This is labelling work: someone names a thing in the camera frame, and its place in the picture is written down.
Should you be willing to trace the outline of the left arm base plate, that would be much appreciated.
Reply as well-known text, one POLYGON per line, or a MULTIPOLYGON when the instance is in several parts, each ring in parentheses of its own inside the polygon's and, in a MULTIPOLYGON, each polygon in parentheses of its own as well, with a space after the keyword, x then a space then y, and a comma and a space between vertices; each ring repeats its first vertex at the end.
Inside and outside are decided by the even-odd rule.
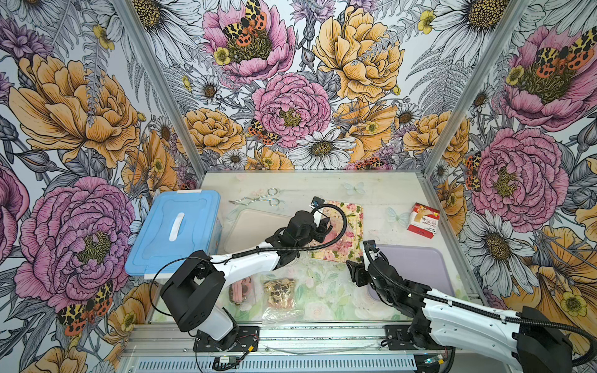
POLYGON ((259 326, 236 326, 222 340, 197 331, 194 336, 195 353, 244 352, 250 347, 258 349, 261 328, 259 326))

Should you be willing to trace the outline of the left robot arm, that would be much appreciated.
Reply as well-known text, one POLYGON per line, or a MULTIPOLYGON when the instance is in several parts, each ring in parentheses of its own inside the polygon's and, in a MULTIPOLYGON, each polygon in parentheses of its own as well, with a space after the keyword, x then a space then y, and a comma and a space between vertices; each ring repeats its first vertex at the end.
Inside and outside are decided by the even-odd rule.
POLYGON ((302 251, 323 249, 331 219, 317 210, 298 211, 286 227, 252 249, 222 256, 192 253, 163 285, 160 298, 180 331, 198 330, 228 350, 239 337, 232 315, 216 305, 225 288, 298 259, 302 251))

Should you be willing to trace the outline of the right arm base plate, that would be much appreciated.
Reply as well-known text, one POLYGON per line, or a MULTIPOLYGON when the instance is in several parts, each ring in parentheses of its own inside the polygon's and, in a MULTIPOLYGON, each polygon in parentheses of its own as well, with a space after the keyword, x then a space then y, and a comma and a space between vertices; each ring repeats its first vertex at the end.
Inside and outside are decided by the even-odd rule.
POLYGON ((385 337, 382 347, 390 351, 444 351, 426 332, 417 331, 413 326, 390 324, 384 326, 385 337))

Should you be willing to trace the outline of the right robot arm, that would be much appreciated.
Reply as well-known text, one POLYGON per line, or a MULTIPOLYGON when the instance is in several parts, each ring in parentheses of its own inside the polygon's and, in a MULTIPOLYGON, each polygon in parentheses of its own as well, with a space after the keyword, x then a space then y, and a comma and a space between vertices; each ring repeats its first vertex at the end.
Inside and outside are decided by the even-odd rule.
POLYGON ((426 350, 472 351, 523 372, 570 372, 568 336, 536 309, 492 309, 461 301, 435 288, 403 279, 374 241, 362 244, 360 261, 347 261, 352 281, 411 319, 406 340, 426 350))

